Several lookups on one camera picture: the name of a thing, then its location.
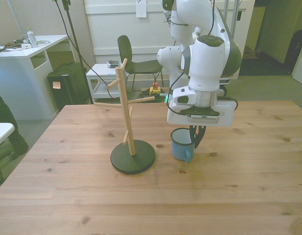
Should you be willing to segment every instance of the blue mug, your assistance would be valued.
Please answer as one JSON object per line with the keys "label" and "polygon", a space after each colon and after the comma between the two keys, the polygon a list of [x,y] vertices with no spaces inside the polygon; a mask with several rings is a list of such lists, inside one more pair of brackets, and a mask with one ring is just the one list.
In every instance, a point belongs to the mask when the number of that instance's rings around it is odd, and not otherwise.
{"label": "blue mug", "polygon": [[191,141],[189,129],[178,128],[172,131],[171,139],[172,155],[178,160],[189,163],[195,152],[197,134],[195,133],[193,141]]}

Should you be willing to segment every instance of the mug rim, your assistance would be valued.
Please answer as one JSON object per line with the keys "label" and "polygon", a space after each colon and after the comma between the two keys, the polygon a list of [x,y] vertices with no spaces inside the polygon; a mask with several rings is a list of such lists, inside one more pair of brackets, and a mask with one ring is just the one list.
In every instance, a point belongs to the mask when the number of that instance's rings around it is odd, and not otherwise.
{"label": "mug rim", "polygon": [[173,139],[173,133],[174,133],[175,131],[181,130],[181,129],[189,130],[189,128],[186,128],[186,127],[180,127],[180,128],[177,128],[177,129],[173,130],[173,131],[171,132],[171,140],[172,140],[174,143],[176,143],[176,144],[178,144],[178,145],[182,145],[182,146],[190,146],[190,145],[195,144],[195,143],[196,143],[196,140],[197,140],[197,134],[196,134],[196,133],[195,133],[195,142],[191,142],[191,143],[179,143],[179,142],[177,142],[176,140]]}

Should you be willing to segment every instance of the wooden mug tree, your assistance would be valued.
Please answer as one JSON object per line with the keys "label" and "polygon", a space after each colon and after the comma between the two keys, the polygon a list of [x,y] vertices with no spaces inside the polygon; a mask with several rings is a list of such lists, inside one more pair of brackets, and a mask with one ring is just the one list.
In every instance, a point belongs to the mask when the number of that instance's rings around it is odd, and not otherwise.
{"label": "wooden mug tree", "polygon": [[111,153],[111,163],[113,167],[124,174],[137,174],[147,170],[154,162],[154,148],[145,141],[134,140],[131,128],[131,115],[133,107],[129,104],[154,100],[154,96],[129,100],[127,99],[124,70],[127,59],[124,59],[122,66],[115,68],[116,80],[107,85],[108,89],[116,84],[120,93],[121,104],[94,103],[94,105],[111,108],[122,108],[126,123],[126,133],[123,143],[117,145]]}

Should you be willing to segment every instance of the black stand pole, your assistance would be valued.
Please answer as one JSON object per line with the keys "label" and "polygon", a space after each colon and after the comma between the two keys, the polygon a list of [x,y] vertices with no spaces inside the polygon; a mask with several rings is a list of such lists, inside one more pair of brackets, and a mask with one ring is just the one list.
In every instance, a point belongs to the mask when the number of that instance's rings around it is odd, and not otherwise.
{"label": "black stand pole", "polygon": [[[83,72],[82,74],[83,74],[85,83],[88,84],[87,76],[86,76],[86,69],[85,69],[85,67],[83,66],[83,62],[82,62],[80,50],[79,50],[79,47],[78,47],[78,43],[77,43],[77,39],[76,39],[76,35],[75,35],[73,23],[72,23],[72,19],[71,19],[71,16],[70,16],[70,14],[69,14],[69,7],[68,7],[68,5],[71,4],[71,1],[70,1],[70,0],[62,0],[62,3],[63,3],[63,6],[64,6],[64,10],[65,10],[66,13],[67,13],[69,25],[70,25],[71,30],[72,30],[72,33],[73,33],[73,38],[74,38],[74,41],[75,41],[76,51],[77,51],[77,53],[78,53],[78,57],[79,57],[79,60],[80,60],[81,69],[82,69],[82,72]],[[92,96],[91,96],[91,92],[90,92],[90,87],[87,86],[87,88],[88,88],[87,91],[88,91],[90,103],[93,104]]]}

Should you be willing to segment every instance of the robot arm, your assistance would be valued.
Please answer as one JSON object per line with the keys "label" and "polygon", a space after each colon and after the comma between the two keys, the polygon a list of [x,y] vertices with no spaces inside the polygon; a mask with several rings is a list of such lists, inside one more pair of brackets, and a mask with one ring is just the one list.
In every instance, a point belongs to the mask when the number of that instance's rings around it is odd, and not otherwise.
{"label": "robot arm", "polygon": [[[237,103],[218,100],[217,94],[220,80],[229,80],[239,69],[241,53],[221,12],[217,8],[213,10],[209,0],[163,0],[163,7],[171,10],[171,36],[181,46],[161,49],[158,60],[168,70],[171,86],[177,74],[184,72],[184,79],[173,87],[168,123],[231,125]],[[210,30],[210,35],[198,36]]]}

